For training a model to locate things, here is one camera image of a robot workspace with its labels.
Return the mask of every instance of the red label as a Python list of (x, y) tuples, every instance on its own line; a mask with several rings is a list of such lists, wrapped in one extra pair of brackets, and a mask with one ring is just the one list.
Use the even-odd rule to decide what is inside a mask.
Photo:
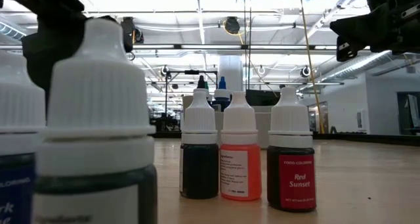
[(314, 155), (280, 155), (279, 164), (282, 208), (315, 208)]

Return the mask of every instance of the white label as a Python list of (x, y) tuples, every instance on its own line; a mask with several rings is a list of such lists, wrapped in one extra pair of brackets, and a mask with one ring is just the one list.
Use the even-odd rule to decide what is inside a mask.
[(33, 196), (33, 224), (138, 224), (138, 187)]
[(179, 153), (179, 192), (182, 192), (182, 175), (184, 173), (184, 149), (182, 148)]
[(248, 152), (220, 151), (220, 191), (248, 197)]

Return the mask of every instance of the blue label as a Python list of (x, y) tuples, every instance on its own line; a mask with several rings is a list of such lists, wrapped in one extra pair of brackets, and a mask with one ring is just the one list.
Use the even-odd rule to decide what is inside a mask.
[(34, 169), (0, 169), (0, 224), (30, 224)]

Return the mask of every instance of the wooden table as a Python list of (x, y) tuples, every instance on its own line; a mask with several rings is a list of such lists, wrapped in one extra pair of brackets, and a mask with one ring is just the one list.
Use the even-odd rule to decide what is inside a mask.
[(159, 223), (420, 223), (420, 148), (347, 141), (314, 144), (318, 208), (287, 213), (268, 206), (265, 151), (260, 200), (189, 200), (179, 195), (180, 140), (158, 139)]

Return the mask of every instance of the bottle label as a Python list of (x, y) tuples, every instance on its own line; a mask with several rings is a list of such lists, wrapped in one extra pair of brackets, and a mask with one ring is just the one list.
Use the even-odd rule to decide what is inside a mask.
[(184, 149), (181, 148), (179, 153), (179, 192), (182, 192), (184, 175)]
[(316, 207), (313, 155), (280, 155), (280, 202), (283, 208)]
[(35, 166), (0, 169), (0, 224), (31, 221)]
[(33, 224), (139, 224), (138, 186), (89, 194), (33, 196)]
[(220, 150), (220, 191), (248, 197), (248, 152)]

